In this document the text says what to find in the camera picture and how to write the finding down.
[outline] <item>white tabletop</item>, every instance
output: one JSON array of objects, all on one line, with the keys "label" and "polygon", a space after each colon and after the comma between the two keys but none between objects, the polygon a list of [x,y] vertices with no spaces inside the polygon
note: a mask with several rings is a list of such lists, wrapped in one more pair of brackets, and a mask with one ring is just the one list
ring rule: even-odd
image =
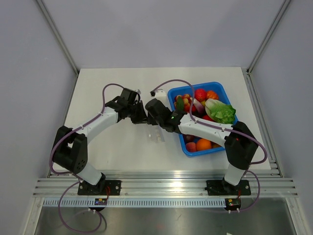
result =
[{"label": "white tabletop", "polygon": [[[183,79],[191,84],[220,82],[237,110],[237,117],[246,123],[256,139],[262,142],[260,130],[252,108],[241,68],[141,68],[141,69],[81,69],[68,111],[65,126],[76,127],[94,117],[102,107],[102,89],[108,83],[118,83],[126,88],[141,90],[144,104],[151,99],[150,91],[169,79]],[[174,87],[185,86],[173,82],[162,88],[167,92]],[[106,102],[120,95],[121,88],[108,87]],[[226,170],[225,151],[187,157],[180,146],[178,134],[162,131],[165,142],[153,142],[148,138],[148,125],[133,125],[130,119],[122,120],[88,145],[88,161],[99,170],[141,171],[220,171]],[[264,157],[258,148],[253,161]],[[55,169],[62,169],[55,164]],[[251,169],[268,170],[269,162],[253,165]]]}]

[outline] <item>blue plastic basket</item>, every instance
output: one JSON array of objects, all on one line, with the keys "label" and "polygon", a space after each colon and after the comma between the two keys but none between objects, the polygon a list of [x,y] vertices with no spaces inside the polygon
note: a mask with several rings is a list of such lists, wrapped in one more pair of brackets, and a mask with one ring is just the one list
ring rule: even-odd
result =
[{"label": "blue plastic basket", "polygon": [[[194,89],[199,89],[199,88],[203,88],[206,91],[214,91],[217,93],[217,95],[219,96],[219,101],[223,102],[224,104],[230,104],[229,99],[226,95],[226,92],[223,88],[223,86],[218,83],[218,82],[207,82],[207,83],[201,83],[201,84],[197,84],[197,85],[193,85]],[[184,94],[192,94],[192,90],[189,86],[186,87],[177,87],[177,88],[172,88],[169,90],[169,92],[167,93],[167,97],[170,101],[170,105],[172,110],[174,110],[174,99],[177,95],[184,95]],[[225,150],[223,147],[219,147],[219,148],[212,148],[212,149],[208,149],[208,150],[203,150],[203,151],[197,151],[197,152],[188,152],[185,146],[185,141],[182,137],[182,135],[179,135],[179,140],[180,140],[180,144],[181,144],[181,148],[182,151],[188,156],[188,157],[196,157],[196,156],[200,156],[200,155],[204,155],[204,154],[210,154],[210,153],[215,153],[215,152],[219,152],[219,151],[223,151]],[[194,142],[196,143],[199,140],[199,138],[195,138]]]}]

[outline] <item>robotic arm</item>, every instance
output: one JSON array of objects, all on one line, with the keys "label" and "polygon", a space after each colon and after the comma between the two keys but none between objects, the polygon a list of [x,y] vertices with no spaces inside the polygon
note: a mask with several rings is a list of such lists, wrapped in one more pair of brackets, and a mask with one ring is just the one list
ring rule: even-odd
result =
[{"label": "robotic arm", "polygon": [[[148,115],[144,111],[139,92],[124,88],[121,96],[106,103],[105,111],[99,118],[70,135],[57,147],[52,158],[53,162],[86,181],[94,195],[102,194],[106,181],[105,175],[88,163],[87,145],[109,126],[122,119],[131,118],[133,124],[160,125],[167,132],[198,136],[225,147],[230,165],[222,184],[225,191],[234,191],[243,174],[248,170],[258,146],[245,137],[224,131],[224,128],[234,129],[254,137],[244,123],[237,122],[235,125],[229,125],[202,120],[222,127],[222,130],[214,129],[192,121],[185,111],[170,111],[155,98],[149,101],[145,108]],[[71,130],[65,126],[59,128],[54,145]]]}]

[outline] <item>white backdrop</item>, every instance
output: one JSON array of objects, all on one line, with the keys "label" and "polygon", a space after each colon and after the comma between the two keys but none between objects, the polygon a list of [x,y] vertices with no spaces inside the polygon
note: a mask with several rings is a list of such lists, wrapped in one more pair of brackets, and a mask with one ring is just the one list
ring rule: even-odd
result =
[{"label": "white backdrop", "polygon": [[35,1],[0,7],[0,233],[20,234],[75,77]]},{"label": "white backdrop", "polygon": [[254,81],[283,169],[313,232],[313,1],[293,1],[256,65]]},{"label": "white backdrop", "polygon": [[247,67],[283,0],[45,0],[80,68]]}]

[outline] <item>metal pole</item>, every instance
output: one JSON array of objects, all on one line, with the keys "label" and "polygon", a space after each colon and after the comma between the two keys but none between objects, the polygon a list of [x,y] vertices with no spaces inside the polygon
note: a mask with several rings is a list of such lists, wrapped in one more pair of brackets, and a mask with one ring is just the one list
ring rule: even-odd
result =
[{"label": "metal pole", "polygon": [[288,9],[290,3],[291,3],[291,0],[284,0],[283,4],[281,5],[277,15],[275,16],[274,21],[272,22],[270,28],[268,29],[268,32],[266,33],[265,38],[263,39],[263,41],[262,41],[261,45],[259,46],[255,56],[253,57],[253,60],[251,61],[250,65],[248,67],[248,75],[251,74],[256,63],[259,61],[260,56],[262,55],[265,47],[267,46],[268,42],[272,38],[275,30],[277,29],[278,24],[280,23],[282,17],[286,13],[286,10]]},{"label": "metal pole", "polygon": [[38,5],[40,11],[42,12],[44,18],[46,19],[50,29],[52,30],[53,35],[55,36],[56,41],[58,42],[60,49],[64,53],[64,56],[68,60],[69,64],[71,65],[76,77],[78,77],[79,69],[77,68],[72,56],[70,55],[70,52],[68,48],[66,47],[65,43],[62,40],[62,37],[45,5],[45,3],[42,0],[34,0],[35,3]]}]

